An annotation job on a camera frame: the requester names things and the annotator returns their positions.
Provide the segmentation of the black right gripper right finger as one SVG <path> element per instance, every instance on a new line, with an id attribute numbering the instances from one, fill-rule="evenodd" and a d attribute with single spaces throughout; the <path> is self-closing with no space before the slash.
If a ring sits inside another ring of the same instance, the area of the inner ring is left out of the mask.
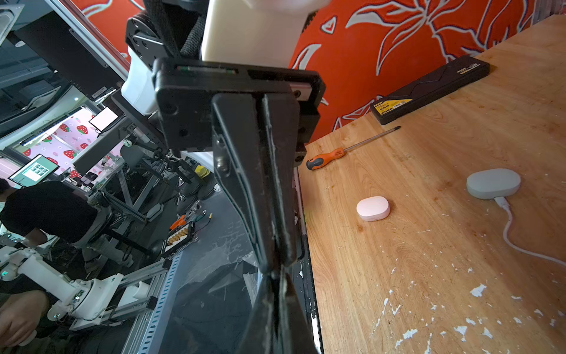
<path id="1" fill-rule="evenodd" d="M 290 275 L 280 272 L 278 292 L 278 350 L 280 353 L 317 353 L 308 325 Z"/>

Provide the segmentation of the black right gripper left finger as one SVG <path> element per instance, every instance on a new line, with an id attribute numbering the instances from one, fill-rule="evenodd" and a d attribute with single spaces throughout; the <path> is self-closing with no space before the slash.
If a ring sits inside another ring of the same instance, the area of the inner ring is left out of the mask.
<path id="1" fill-rule="evenodd" d="M 273 353 L 276 343 L 277 295 L 275 281 L 264 276 L 259 284 L 249 323 L 237 353 Z"/>

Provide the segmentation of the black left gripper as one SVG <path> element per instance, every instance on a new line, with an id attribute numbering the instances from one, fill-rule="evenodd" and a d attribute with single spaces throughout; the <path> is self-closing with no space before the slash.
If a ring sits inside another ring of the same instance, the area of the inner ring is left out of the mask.
<path id="1" fill-rule="evenodd" d="M 243 219 L 261 272 L 275 269 L 275 241 L 252 95 L 266 94 L 262 103 L 275 239 L 280 263 L 295 263 L 293 168 L 304 161 L 305 146 L 321 117 L 318 107 L 326 91 L 321 75 L 158 58 L 152 81 L 168 148 L 176 153 L 202 152 L 211 151 L 213 143 L 216 177 Z"/>

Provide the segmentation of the mint green earbuds case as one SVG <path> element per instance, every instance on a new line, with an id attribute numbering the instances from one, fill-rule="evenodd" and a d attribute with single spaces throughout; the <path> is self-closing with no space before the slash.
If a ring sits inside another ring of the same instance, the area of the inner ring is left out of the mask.
<path id="1" fill-rule="evenodd" d="M 468 193 L 482 200 L 514 195 L 521 185 L 518 173 L 505 168 L 479 171 L 467 178 Z"/>

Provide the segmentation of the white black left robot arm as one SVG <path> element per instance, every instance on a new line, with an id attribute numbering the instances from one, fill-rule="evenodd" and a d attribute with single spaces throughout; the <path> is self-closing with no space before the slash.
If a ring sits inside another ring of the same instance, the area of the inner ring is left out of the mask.
<path id="1" fill-rule="evenodd" d="M 305 159 L 325 92 L 290 68 L 325 1 L 146 1 L 131 19 L 123 86 L 136 119 L 159 118 L 175 155 L 209 151 L 264 274 L 296 262 L 293 171 Z"/>

